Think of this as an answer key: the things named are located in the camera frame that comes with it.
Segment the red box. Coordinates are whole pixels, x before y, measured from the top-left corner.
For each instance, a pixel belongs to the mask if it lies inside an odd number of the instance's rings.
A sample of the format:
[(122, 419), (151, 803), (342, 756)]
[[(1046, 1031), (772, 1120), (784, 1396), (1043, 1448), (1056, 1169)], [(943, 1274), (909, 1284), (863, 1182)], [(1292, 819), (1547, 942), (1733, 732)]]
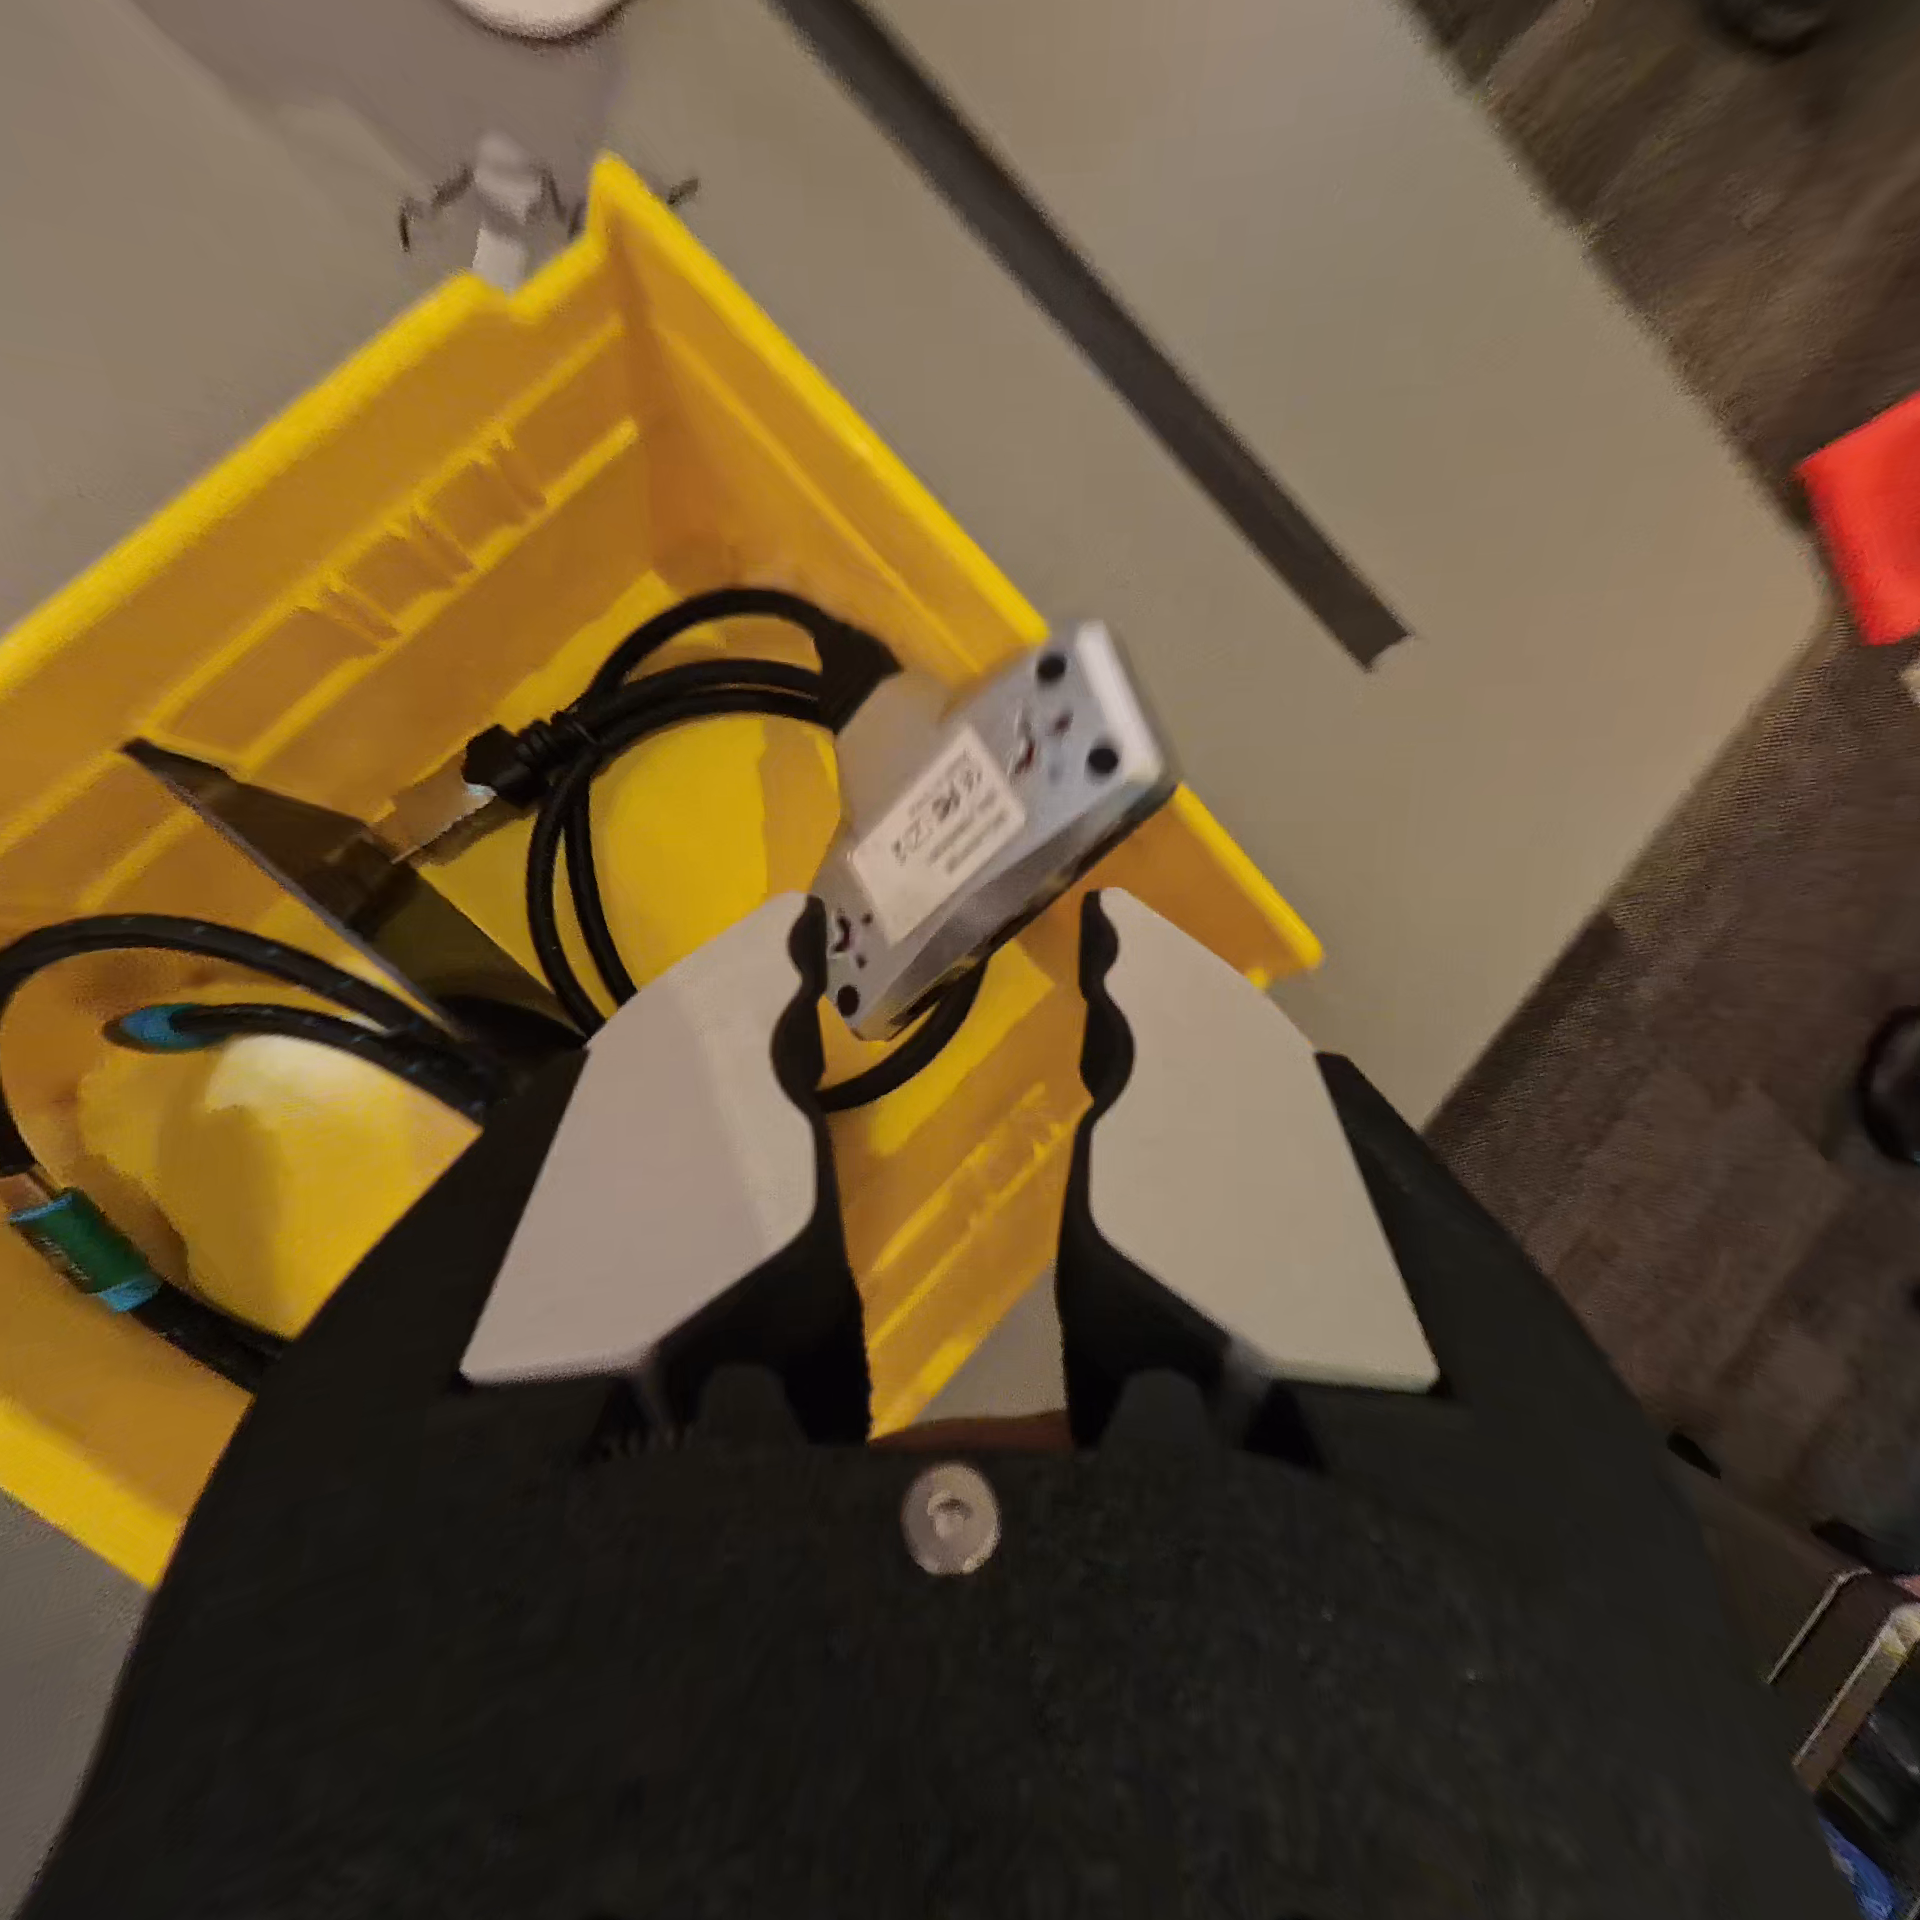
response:
[(1901, 398), (1798, 468), (1813, 529), (1867, 645), (1918, 637), (1918, 394)]

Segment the silver switch box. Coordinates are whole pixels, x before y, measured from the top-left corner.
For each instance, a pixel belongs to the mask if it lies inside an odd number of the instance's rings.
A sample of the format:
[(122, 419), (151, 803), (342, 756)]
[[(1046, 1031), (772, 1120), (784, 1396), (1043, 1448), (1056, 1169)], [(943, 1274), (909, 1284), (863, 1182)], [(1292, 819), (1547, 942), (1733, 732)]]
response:
[(812, 879), (827, 997), (889, 1040), (1180, 788), (1118, 629), (1083, 616), (943, 686), (878, 637), (824, 632), (839, 833)]

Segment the yellow storage bin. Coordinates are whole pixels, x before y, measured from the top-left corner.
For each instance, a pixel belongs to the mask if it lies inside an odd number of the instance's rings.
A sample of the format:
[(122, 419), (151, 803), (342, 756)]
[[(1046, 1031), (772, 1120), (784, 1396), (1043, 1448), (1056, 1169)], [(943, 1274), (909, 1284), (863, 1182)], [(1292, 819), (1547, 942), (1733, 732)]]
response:
[[(2, 947), (75, 916), (196, 916), (357, 957), (125, 743), (378, 819), (486, 726), (549, 718), (643, 616), (772, 583), (966, 686), (1043, 613), (619, 164), (523, 289), (449, 280), (2, 637)], [(636, 980), (802, 889), (831, 741), (715, 718), (636, 746), (593, 801)], [(1037, 1284), (1078, 1075), (1082, 891), (1124, 889), (1268, 989), (1324, 942), (1209, 806), (1167, 811), (991, 962), (906, 1091), (833, 1117), (874, 1433), (924, 1416)], [(2, 1091), (52, 1185), (171, 1281), (294, 1336), (473, 1129), (317, 1047), (138, 1061), (155, 998), (273, 997), (173, 952), (68, 957), (2, 1015)], [(2, 1225), (2, 1491), (151, 1591), (245, 1393), (86, 1301)]]

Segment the black divider of yellow bin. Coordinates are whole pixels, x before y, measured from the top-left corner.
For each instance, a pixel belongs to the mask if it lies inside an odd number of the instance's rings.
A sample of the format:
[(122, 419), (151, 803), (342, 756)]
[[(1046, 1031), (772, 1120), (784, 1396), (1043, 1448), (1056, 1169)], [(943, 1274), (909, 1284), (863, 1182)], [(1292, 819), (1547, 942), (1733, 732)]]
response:
[(125, 754), (443, 1031), (517, 1061), (586, 1040), (545, 984), (357, 816), (245, 784), (147, 739), (130, 739)]

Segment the grey desk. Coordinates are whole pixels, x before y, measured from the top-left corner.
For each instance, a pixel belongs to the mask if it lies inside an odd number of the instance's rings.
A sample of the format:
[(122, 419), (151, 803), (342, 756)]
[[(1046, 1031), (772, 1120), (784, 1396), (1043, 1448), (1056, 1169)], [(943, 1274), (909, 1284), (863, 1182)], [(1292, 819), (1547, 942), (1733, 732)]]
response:
[(1661, 1440), (1397, 1114), (1813, 629), (1798, 538), (1395, 4), (636, 32), (677, 219), (1319, 938), (1263, 991), (1444, 1381), (1082, 1445), (1059, 1225), (868, 1444), (470, 1386), (586, 1038), (237, 1386), (23, 1915), (1847, 1915)]

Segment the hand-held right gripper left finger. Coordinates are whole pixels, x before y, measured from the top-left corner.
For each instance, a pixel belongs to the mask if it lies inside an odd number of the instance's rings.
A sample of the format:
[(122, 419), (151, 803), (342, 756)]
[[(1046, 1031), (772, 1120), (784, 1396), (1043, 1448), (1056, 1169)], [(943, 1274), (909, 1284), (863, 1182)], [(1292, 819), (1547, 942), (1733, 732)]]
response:
[(459, 1354), (470, 1386), (602, 1381), (690, 1444), (754, 1374), (808, 1444), (868, 1444), (872, 1363), (824, 1114), (827, 910), (782, 891), (587, 1040)]

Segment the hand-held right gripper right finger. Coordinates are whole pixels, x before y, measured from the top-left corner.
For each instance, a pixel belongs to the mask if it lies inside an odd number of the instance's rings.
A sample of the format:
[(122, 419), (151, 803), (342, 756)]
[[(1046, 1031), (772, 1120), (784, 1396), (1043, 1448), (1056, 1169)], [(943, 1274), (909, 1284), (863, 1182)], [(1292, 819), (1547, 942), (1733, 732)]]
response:
[(1289, 1445), (1298, 1386), (1428, 1396), (1444, 1368), (1308, 1038), (1130, 891), (1092, 891), (1078, 924), (1086, 1111), (1056, 1255), (1075, 1444), (1146, 1374), (1240, 1445)]

